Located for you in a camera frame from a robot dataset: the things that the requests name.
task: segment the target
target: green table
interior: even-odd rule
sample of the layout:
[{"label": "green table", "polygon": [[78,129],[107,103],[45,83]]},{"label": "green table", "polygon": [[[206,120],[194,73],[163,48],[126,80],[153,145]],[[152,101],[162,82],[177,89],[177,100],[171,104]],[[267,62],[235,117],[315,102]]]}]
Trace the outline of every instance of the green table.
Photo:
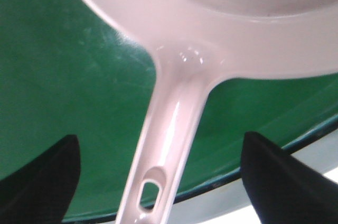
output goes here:
[{"label": "green table", "polygon": [[[77,134],[82,174],[65,221],[112,215],[154,81],[147,52],[81,0],[0,0],[0,179]],[[236,172],[245,131],[284,146],[313,128],[319,137],[337,117],[338,74],[220,84],[206,104],[180,198]],[[152,200],[149,194],[144,203]]]}]

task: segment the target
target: green surface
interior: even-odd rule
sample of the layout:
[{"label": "green surface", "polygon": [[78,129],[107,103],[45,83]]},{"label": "green surface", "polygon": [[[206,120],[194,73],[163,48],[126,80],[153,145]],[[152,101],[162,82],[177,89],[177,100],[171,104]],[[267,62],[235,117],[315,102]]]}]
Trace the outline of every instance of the green surface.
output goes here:
[{"label": "green surface", "polygon": [[[0,0],[0,179],[77,134],[82,174],[66,220],[115,212],[154,81],[147,53],[81,0]],[[247,130],[285,145],[336,114],[338,74],[225,82],[210,94],[179,192],[236,169]]]}]

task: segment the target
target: hanging hole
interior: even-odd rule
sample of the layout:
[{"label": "hanging hole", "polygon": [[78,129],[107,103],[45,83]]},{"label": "hanging hole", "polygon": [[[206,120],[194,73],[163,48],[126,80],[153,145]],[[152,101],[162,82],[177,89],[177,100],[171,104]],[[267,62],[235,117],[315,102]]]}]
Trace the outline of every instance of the hanging hole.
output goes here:
[{"label": "hanging hole", "polygon": [[140,206],[144,209],[152,211],[157,201],[159,188],[155,183],[146,182],[143,186]]}]

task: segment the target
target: handle hole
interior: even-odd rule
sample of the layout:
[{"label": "handle hole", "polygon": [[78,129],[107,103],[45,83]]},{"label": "handle hole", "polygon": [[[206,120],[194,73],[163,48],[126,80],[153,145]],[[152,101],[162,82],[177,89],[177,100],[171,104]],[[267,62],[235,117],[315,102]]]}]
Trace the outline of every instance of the handle hole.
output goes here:
[{"label": "handle hole", "polygon": [[152,182],[146,182],[143,185],[140,206],[148,211],[154,209],[159,193],[159,187]]}]

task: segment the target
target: white frying pan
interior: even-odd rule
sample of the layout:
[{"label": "white frying pan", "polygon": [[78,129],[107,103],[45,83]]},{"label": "white frying pan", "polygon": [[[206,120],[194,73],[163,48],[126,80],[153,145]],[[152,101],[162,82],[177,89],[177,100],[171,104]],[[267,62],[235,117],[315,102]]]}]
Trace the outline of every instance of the white frying pan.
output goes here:
[{"label": "white frying pan", "polygon": [[[156,85],[117,223],[167,221],[209,92],[338,71],[338,0],[84,0],[152,56]],[[139,202],[145,183],[159,193]]]}]

